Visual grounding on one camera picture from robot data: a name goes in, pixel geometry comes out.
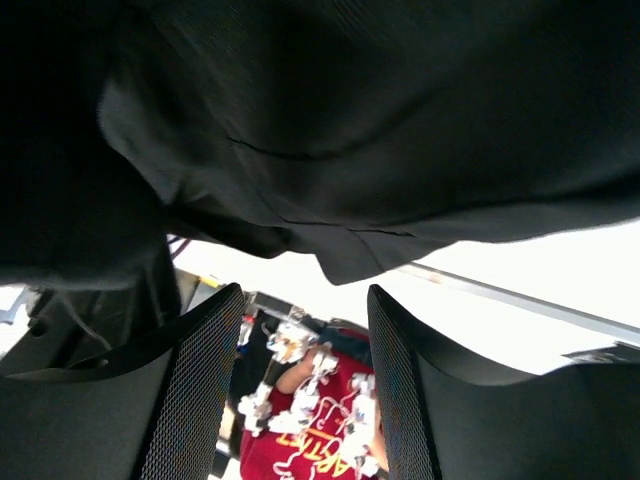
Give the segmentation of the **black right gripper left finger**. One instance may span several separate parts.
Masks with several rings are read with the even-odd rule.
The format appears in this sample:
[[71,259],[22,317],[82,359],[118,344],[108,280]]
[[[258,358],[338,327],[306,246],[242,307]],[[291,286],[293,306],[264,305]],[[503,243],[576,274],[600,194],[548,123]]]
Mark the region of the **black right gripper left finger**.
[[244,312],[229,284],[145,336],[82,360],[69,317],[1,360],[5,479],[205,479]]

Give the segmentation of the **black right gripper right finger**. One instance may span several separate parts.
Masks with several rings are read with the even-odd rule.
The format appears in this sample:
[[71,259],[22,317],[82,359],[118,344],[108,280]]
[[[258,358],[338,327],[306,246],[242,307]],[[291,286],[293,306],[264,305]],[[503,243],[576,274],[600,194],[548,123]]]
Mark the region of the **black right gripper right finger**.
[[369,289],[370,347],[393,479],[635,479],[639,368],[534,375],[492,361]]

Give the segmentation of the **black skirt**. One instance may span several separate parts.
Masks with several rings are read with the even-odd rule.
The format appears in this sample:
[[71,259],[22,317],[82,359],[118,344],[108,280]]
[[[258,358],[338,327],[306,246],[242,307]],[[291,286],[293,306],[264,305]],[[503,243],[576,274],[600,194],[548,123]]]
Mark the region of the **black skirt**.
[[635,1],[5,1],[1,280],[168,234],[344,285],[639,214]]

